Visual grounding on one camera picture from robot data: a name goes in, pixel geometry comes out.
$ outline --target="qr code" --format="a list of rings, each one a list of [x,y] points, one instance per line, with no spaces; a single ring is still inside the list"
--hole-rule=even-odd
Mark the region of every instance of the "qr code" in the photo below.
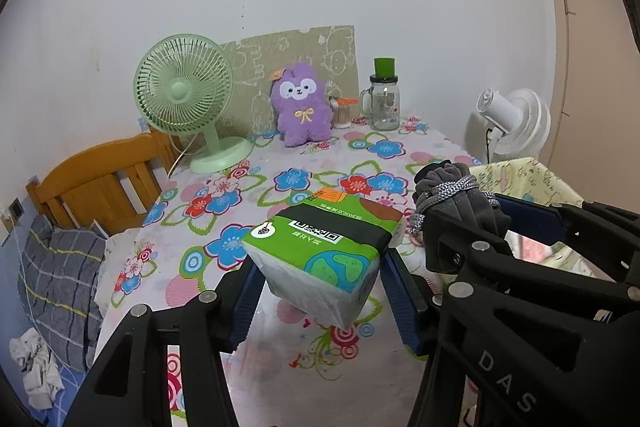
[[[302,230],[303,232],[306,232],[309,235],[314,235],[315,237],[319,237],[320,239],[329,241],[329,243],[333,243],[334,245],[342,239],[342,236],[335,232],[329,232],[328,230],[318,229],[306,223],[302,223],[301,221],[291,221],[289,225],[292,226],[294,229]]]

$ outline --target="purple plush toy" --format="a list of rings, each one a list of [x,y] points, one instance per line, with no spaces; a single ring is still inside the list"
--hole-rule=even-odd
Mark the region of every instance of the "purple plush toy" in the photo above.
[[[278,130],[284,133],[287,147],[331,138],[334,114],[324,95],[324,83],[309,64],[299,62],[282,71],[273,83],[271,104],[278,112]]]

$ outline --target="gray rope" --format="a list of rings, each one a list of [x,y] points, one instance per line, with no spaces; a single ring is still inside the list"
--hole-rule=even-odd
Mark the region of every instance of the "gray rope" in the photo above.
[[[424,222],[424,213],[432,206],[442,203],[445,200],[455,196],[462,190],[471,190],[472,188],[480,188],[478,180],[472,174],[468,174],[460,178],[456,182],[442,182],[431,190],[425,190],[415,201],[415,212],[407,219],[407,232],[410,235],[417,235],[422,231],[422,223]],[[482,192],[489,204],[494,208],[500,208],[498,201],[492,192]]]

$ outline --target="green desk fan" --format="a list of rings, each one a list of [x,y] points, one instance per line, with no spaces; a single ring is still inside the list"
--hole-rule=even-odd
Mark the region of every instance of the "green desk fan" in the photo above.
[[[254,147],[241,137],[218,137],[216,120],[231,98],[233,84],[231,64],[215,42],[174,35],[146,53],[133,91],[140,113],[156,129],[177,135],[202,131],[207,146],[191,159],[190,168],[207,174],[237,164]]]

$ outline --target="tissue pack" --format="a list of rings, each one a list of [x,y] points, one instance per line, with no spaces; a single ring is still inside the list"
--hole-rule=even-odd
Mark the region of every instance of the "tissue pack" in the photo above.
[[[404,234],[398,210],[322,188],[254,227],[242,240],[271,292],[342,329],[358,318],[380,255]]]

